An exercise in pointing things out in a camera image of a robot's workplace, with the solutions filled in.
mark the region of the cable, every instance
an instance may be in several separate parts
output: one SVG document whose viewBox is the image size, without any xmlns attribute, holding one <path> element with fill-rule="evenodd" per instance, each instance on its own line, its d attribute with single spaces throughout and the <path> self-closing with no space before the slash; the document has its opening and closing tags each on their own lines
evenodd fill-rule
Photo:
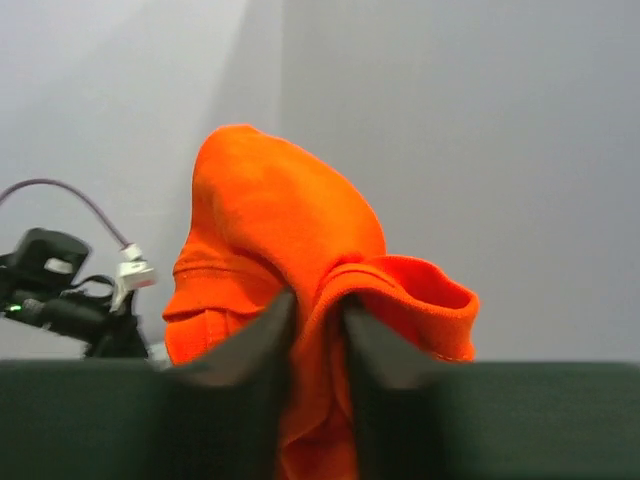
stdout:
<svg viewBox="0 0 640 480">
<path fill-rule="evenodd" d="M 123 249 L 131 245 L 131 242 L 129 242 L 124 237 L 124 235 L 120 233 L 120 231 L 115 227 L 111 220 L 109 220 L 107 215 L 102 211 L 100 207 L 98 207 L 98 205 L 96 205 L 89 197 L 87 197 L 77 188 L 72 187 L 71 185 L 68 185 L 59 180 L 53 180 L 50 178 L 32 178 L 30 180 L 23 180 L 22 182 L 14 183 L 0 194 L 0 206 L 12 193 L 31 185 L 51 185 L 54 187 L 62 188 L 63 190 L 72 193 L 77 198 L 82 200 L 87 207 L 89 207 L 89 209 L 98 217 L 98 219 L 102 222 L 102 225 L 109 231 L 109 233 L 111 233 L 113 238 L 115 238 L 115 240 L 122 246 Z"/>
</svg>

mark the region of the white connector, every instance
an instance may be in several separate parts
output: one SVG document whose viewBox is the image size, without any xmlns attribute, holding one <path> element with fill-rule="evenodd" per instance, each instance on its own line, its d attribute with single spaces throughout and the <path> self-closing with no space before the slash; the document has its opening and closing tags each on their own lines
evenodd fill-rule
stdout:
<svg viewBox="0 0 640 480">
<path fill-rule="evenodd" d="M 134 243 L 122 250 L 126 261 L 118 265 L 118 272 L 111 299 L 111 311 L 117 311 L 127 295 L 134 290 L 149 287 L 156 283 L 156 272 L 142 258 L 142 250 Z"/>
</svg>

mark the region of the gray background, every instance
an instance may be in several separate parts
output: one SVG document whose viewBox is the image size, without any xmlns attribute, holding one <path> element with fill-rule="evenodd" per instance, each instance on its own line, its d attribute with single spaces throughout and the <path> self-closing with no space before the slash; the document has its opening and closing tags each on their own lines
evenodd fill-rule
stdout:
<svg viewBox="0 0 640 480">
<path fill-rule="evenodd" d="M 345 173 L 389 248 L 483 300 L 480 359 L 639 359 L 640 3 L 540 0 L 0 0 L 5 185 L 89 193 L 162 281 L 188 229 L 208 132 L 249 122 Z M 64 192 L 4 205 L 2 251 L 34 225 L 116 245 Z M 0 322 L 0 356 L 78 346 Z"/>
</svg>

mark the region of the orange shirt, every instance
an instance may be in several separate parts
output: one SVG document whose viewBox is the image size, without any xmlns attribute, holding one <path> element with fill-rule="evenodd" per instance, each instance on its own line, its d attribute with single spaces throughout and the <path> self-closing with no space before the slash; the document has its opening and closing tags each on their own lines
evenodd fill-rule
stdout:
<svg viewBox="0 0 640 480">
<path fill-rule="evenodd" d="M 250 126 L 222 127 L 202 146 L 174 278 L 164 317 L 176 364 L 223 342 L 285 285 L 296 292 L 281 480 L 358 476 L 344 339 L 332 308 L 345 294 L 358 292 L 421 350 L 445 361 L 473 358 L 476 294 L 424 260 L 388 255 L 375 213 L 347 179 Z"/>
</svg>

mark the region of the orange fabric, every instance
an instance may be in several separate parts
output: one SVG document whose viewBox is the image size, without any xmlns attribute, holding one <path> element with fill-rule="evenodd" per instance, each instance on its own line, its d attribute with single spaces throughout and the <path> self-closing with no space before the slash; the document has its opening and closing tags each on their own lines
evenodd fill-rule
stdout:
<svg viewBox="0 0 640 480">
<path fill-rule="evenodd" d="M 164 312 L 172 361 L 219 344 L 291 286 L 298 336 L 279 476 L 357 478 L 344 345 L 331 307 L 358 292 L 372 313 L 425 352 L 470 361 L 477 296 L 430 263 L 387 255 L 375 213 L 343 176 L 250 126 L 223 127 L 206 140 L 192 202 Z"/>
</svg>

